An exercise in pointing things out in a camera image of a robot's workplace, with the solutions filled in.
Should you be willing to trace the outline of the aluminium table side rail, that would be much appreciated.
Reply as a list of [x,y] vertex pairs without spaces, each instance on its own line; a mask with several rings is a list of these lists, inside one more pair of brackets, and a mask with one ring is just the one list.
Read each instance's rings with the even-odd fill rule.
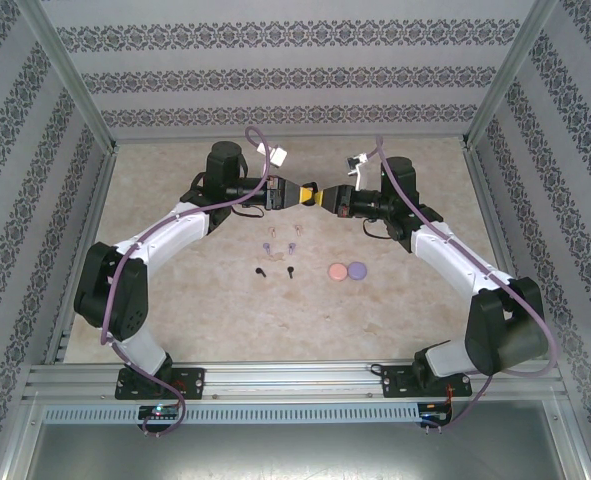
[[463,154],[498,267],[517,278],[528,277],[536,282],[544,308],[542,318],[555,341],[548,357],[556,360],[557,368],[562,368],[567,360],[568,342],[576,339],[573,315],[541,236],[532,202],[518,181],[504,185],[499,172],[486,169],[476,151],[466,147]]
[[67,348],[67,338],[70,336],[75,321],[74,299],[77,286],[87,251],[96,239],[118,153],[119,146],[113,146],[110,152],[105,155],[103,164],[97,172],[92,196],[82,225],[83,229],[78,238],[71,271],[59,307],[56,310],[57,317],[47,342],[48,349],[44,352],[43,365],[62,362],[65,356],[65,353],[61,353],[61,350]]

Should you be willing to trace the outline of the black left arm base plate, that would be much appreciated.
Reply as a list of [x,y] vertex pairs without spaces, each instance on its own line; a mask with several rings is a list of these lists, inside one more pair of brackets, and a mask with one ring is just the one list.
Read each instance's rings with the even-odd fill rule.
[[[205,370],[201,368],[162,367],[155,375],[186,400],[200,400]],[[166,400],[176,396],[166,387],[136,373],[130,367],[119,370],[114,396],[117,400]]]

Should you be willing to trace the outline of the aluminium frame post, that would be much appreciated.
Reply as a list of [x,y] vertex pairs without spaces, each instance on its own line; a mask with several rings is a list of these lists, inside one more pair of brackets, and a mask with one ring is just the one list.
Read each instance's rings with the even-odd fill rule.
[[468,131],[462,137],[462,146],[465,149],[469,150],[480,141],[557,2],[558,0],[534,0]]
[[69,92],[85,123],[103,152],[112,152],[116,141],[67,52],[55,26],[42,6],[41,0],[14,0],[38,42],[55,68],[63,86]]

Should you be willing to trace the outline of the grey metal panel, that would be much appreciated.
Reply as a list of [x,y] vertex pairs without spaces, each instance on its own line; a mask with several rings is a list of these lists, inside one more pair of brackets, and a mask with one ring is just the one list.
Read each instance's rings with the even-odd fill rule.
[[195,425],[160,439],[126,425],[42,425],[3,480],[591,480],[547,426],[442,434],[403,424]]

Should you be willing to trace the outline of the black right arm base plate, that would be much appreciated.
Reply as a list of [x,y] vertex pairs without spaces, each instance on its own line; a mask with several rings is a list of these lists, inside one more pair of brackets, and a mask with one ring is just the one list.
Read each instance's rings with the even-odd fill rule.
[[417,373],[411,365],[382,366],[379,373],[385,398],[437,398],[452,395],[469,398],[470,379],[463,373],[437,377],[431,373]]

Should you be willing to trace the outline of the aluminium mounting rail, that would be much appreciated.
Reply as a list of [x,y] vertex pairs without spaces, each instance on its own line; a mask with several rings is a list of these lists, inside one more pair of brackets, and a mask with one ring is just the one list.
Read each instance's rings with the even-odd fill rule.
[[[384,402],[380,377],[368,362],[241,362],[202,363],[204,403]],[[119,364],[33,366],[21,390],[23,402],[41,404],[115,401]],[[537,378],[498,374],[484,400],[548,400],[568,395],[561,372]]]

